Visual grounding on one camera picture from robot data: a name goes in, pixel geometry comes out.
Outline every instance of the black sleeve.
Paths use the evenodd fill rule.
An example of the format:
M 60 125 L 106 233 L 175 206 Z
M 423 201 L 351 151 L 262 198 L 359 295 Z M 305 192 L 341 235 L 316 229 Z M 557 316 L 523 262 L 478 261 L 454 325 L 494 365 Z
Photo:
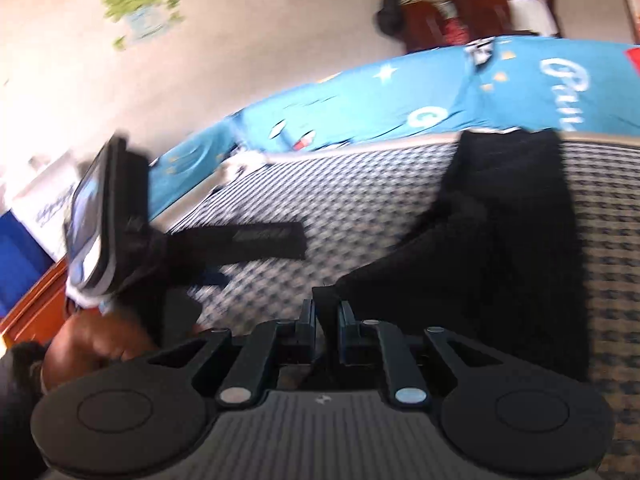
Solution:
M 0 478 L 35 480 L 47 467 L 31 437 L 31 412 L 40 400 L 39 364 L 45 349 L 21 343 L 0 358 Z

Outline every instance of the checkered fabric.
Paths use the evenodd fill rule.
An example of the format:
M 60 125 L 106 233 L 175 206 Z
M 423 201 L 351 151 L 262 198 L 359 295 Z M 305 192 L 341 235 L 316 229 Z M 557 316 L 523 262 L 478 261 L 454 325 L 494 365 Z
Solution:
M 277 164 L 208 197 L 176 229 L 230 221 L 300 219 L 307 260 L 223 267 L 225 290 L 194 292 L 201 322 L 236 334 L 295 318 L 312 286 L 379 259 L 433 201 L 455 144 Z M 583 241 L 591 323 L 591 377 L 616 413 L 607 480 L 640 479 L 640 150 L 562 147 Z

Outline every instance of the blue blanket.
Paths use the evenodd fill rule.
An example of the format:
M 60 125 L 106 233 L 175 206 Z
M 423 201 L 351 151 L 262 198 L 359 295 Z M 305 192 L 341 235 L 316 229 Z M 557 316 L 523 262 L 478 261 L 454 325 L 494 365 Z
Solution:
M 163 155 L 150 175 L 154 217 L 238 144 L 278 153 L 469 127 L 640 135 L 640 49 L 521 36 L 348 70 L 264 99 Z

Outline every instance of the ribbed gray panel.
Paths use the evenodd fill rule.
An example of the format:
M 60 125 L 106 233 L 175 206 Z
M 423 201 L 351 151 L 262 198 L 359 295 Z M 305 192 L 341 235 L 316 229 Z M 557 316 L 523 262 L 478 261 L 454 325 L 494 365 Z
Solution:
M 49 480 L 66 478 L 52 475 Z M 426 415 L 376 392 L 271 392 L 228 412 L 190 457 L 149 480 L 498 480 L 461 459 Z M 575 480 L 597 480 L 594 472 Z

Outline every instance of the red patch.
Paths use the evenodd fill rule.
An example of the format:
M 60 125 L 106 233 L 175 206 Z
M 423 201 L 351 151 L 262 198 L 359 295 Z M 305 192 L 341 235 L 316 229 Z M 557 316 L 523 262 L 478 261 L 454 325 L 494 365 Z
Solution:
M 632 48 L 627 50 L 626 56 L 636 67 L 636 70 L 638 70 L 638 74 L 640 74 L 640 48 Z

